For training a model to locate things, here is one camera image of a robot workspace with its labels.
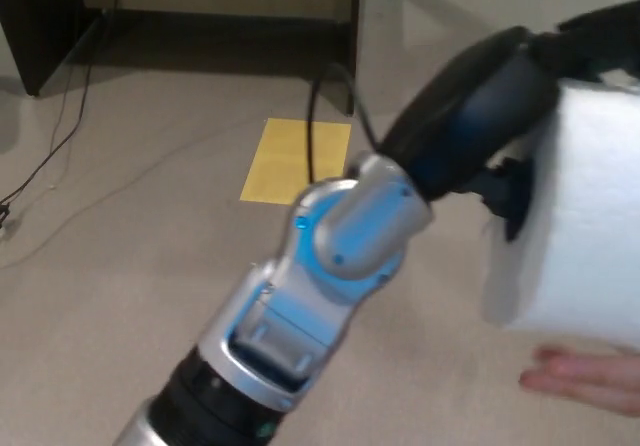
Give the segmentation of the person's bare hand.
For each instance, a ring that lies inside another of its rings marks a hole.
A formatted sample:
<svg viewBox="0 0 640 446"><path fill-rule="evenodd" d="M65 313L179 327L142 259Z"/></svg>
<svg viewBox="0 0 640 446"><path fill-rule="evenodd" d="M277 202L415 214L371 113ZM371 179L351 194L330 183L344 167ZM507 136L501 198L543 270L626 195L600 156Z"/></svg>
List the person's bare hand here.
<svg viewBox="0 0 640 446"><path fill-rule="evenodd" d="M557 346L533 354L519 385L531 392L578 402L626 417L639 416L639 355L597 355Z"/></svg>

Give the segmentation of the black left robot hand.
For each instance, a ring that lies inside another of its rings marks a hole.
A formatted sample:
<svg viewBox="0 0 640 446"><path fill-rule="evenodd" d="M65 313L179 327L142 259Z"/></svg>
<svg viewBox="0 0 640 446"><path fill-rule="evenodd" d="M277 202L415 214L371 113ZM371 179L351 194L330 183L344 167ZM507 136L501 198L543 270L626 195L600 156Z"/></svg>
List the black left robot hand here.
<svg viewBox="0 0 640 446"><path fill-rule="evenodd" d="M514 26L450 60L394 121L377 151L407 174L427 202L475 193L514 240L532 201L533 165L488 161L556 109L563 79L597 82L639 74L639 3L581 14L552 32Z"/></svg>

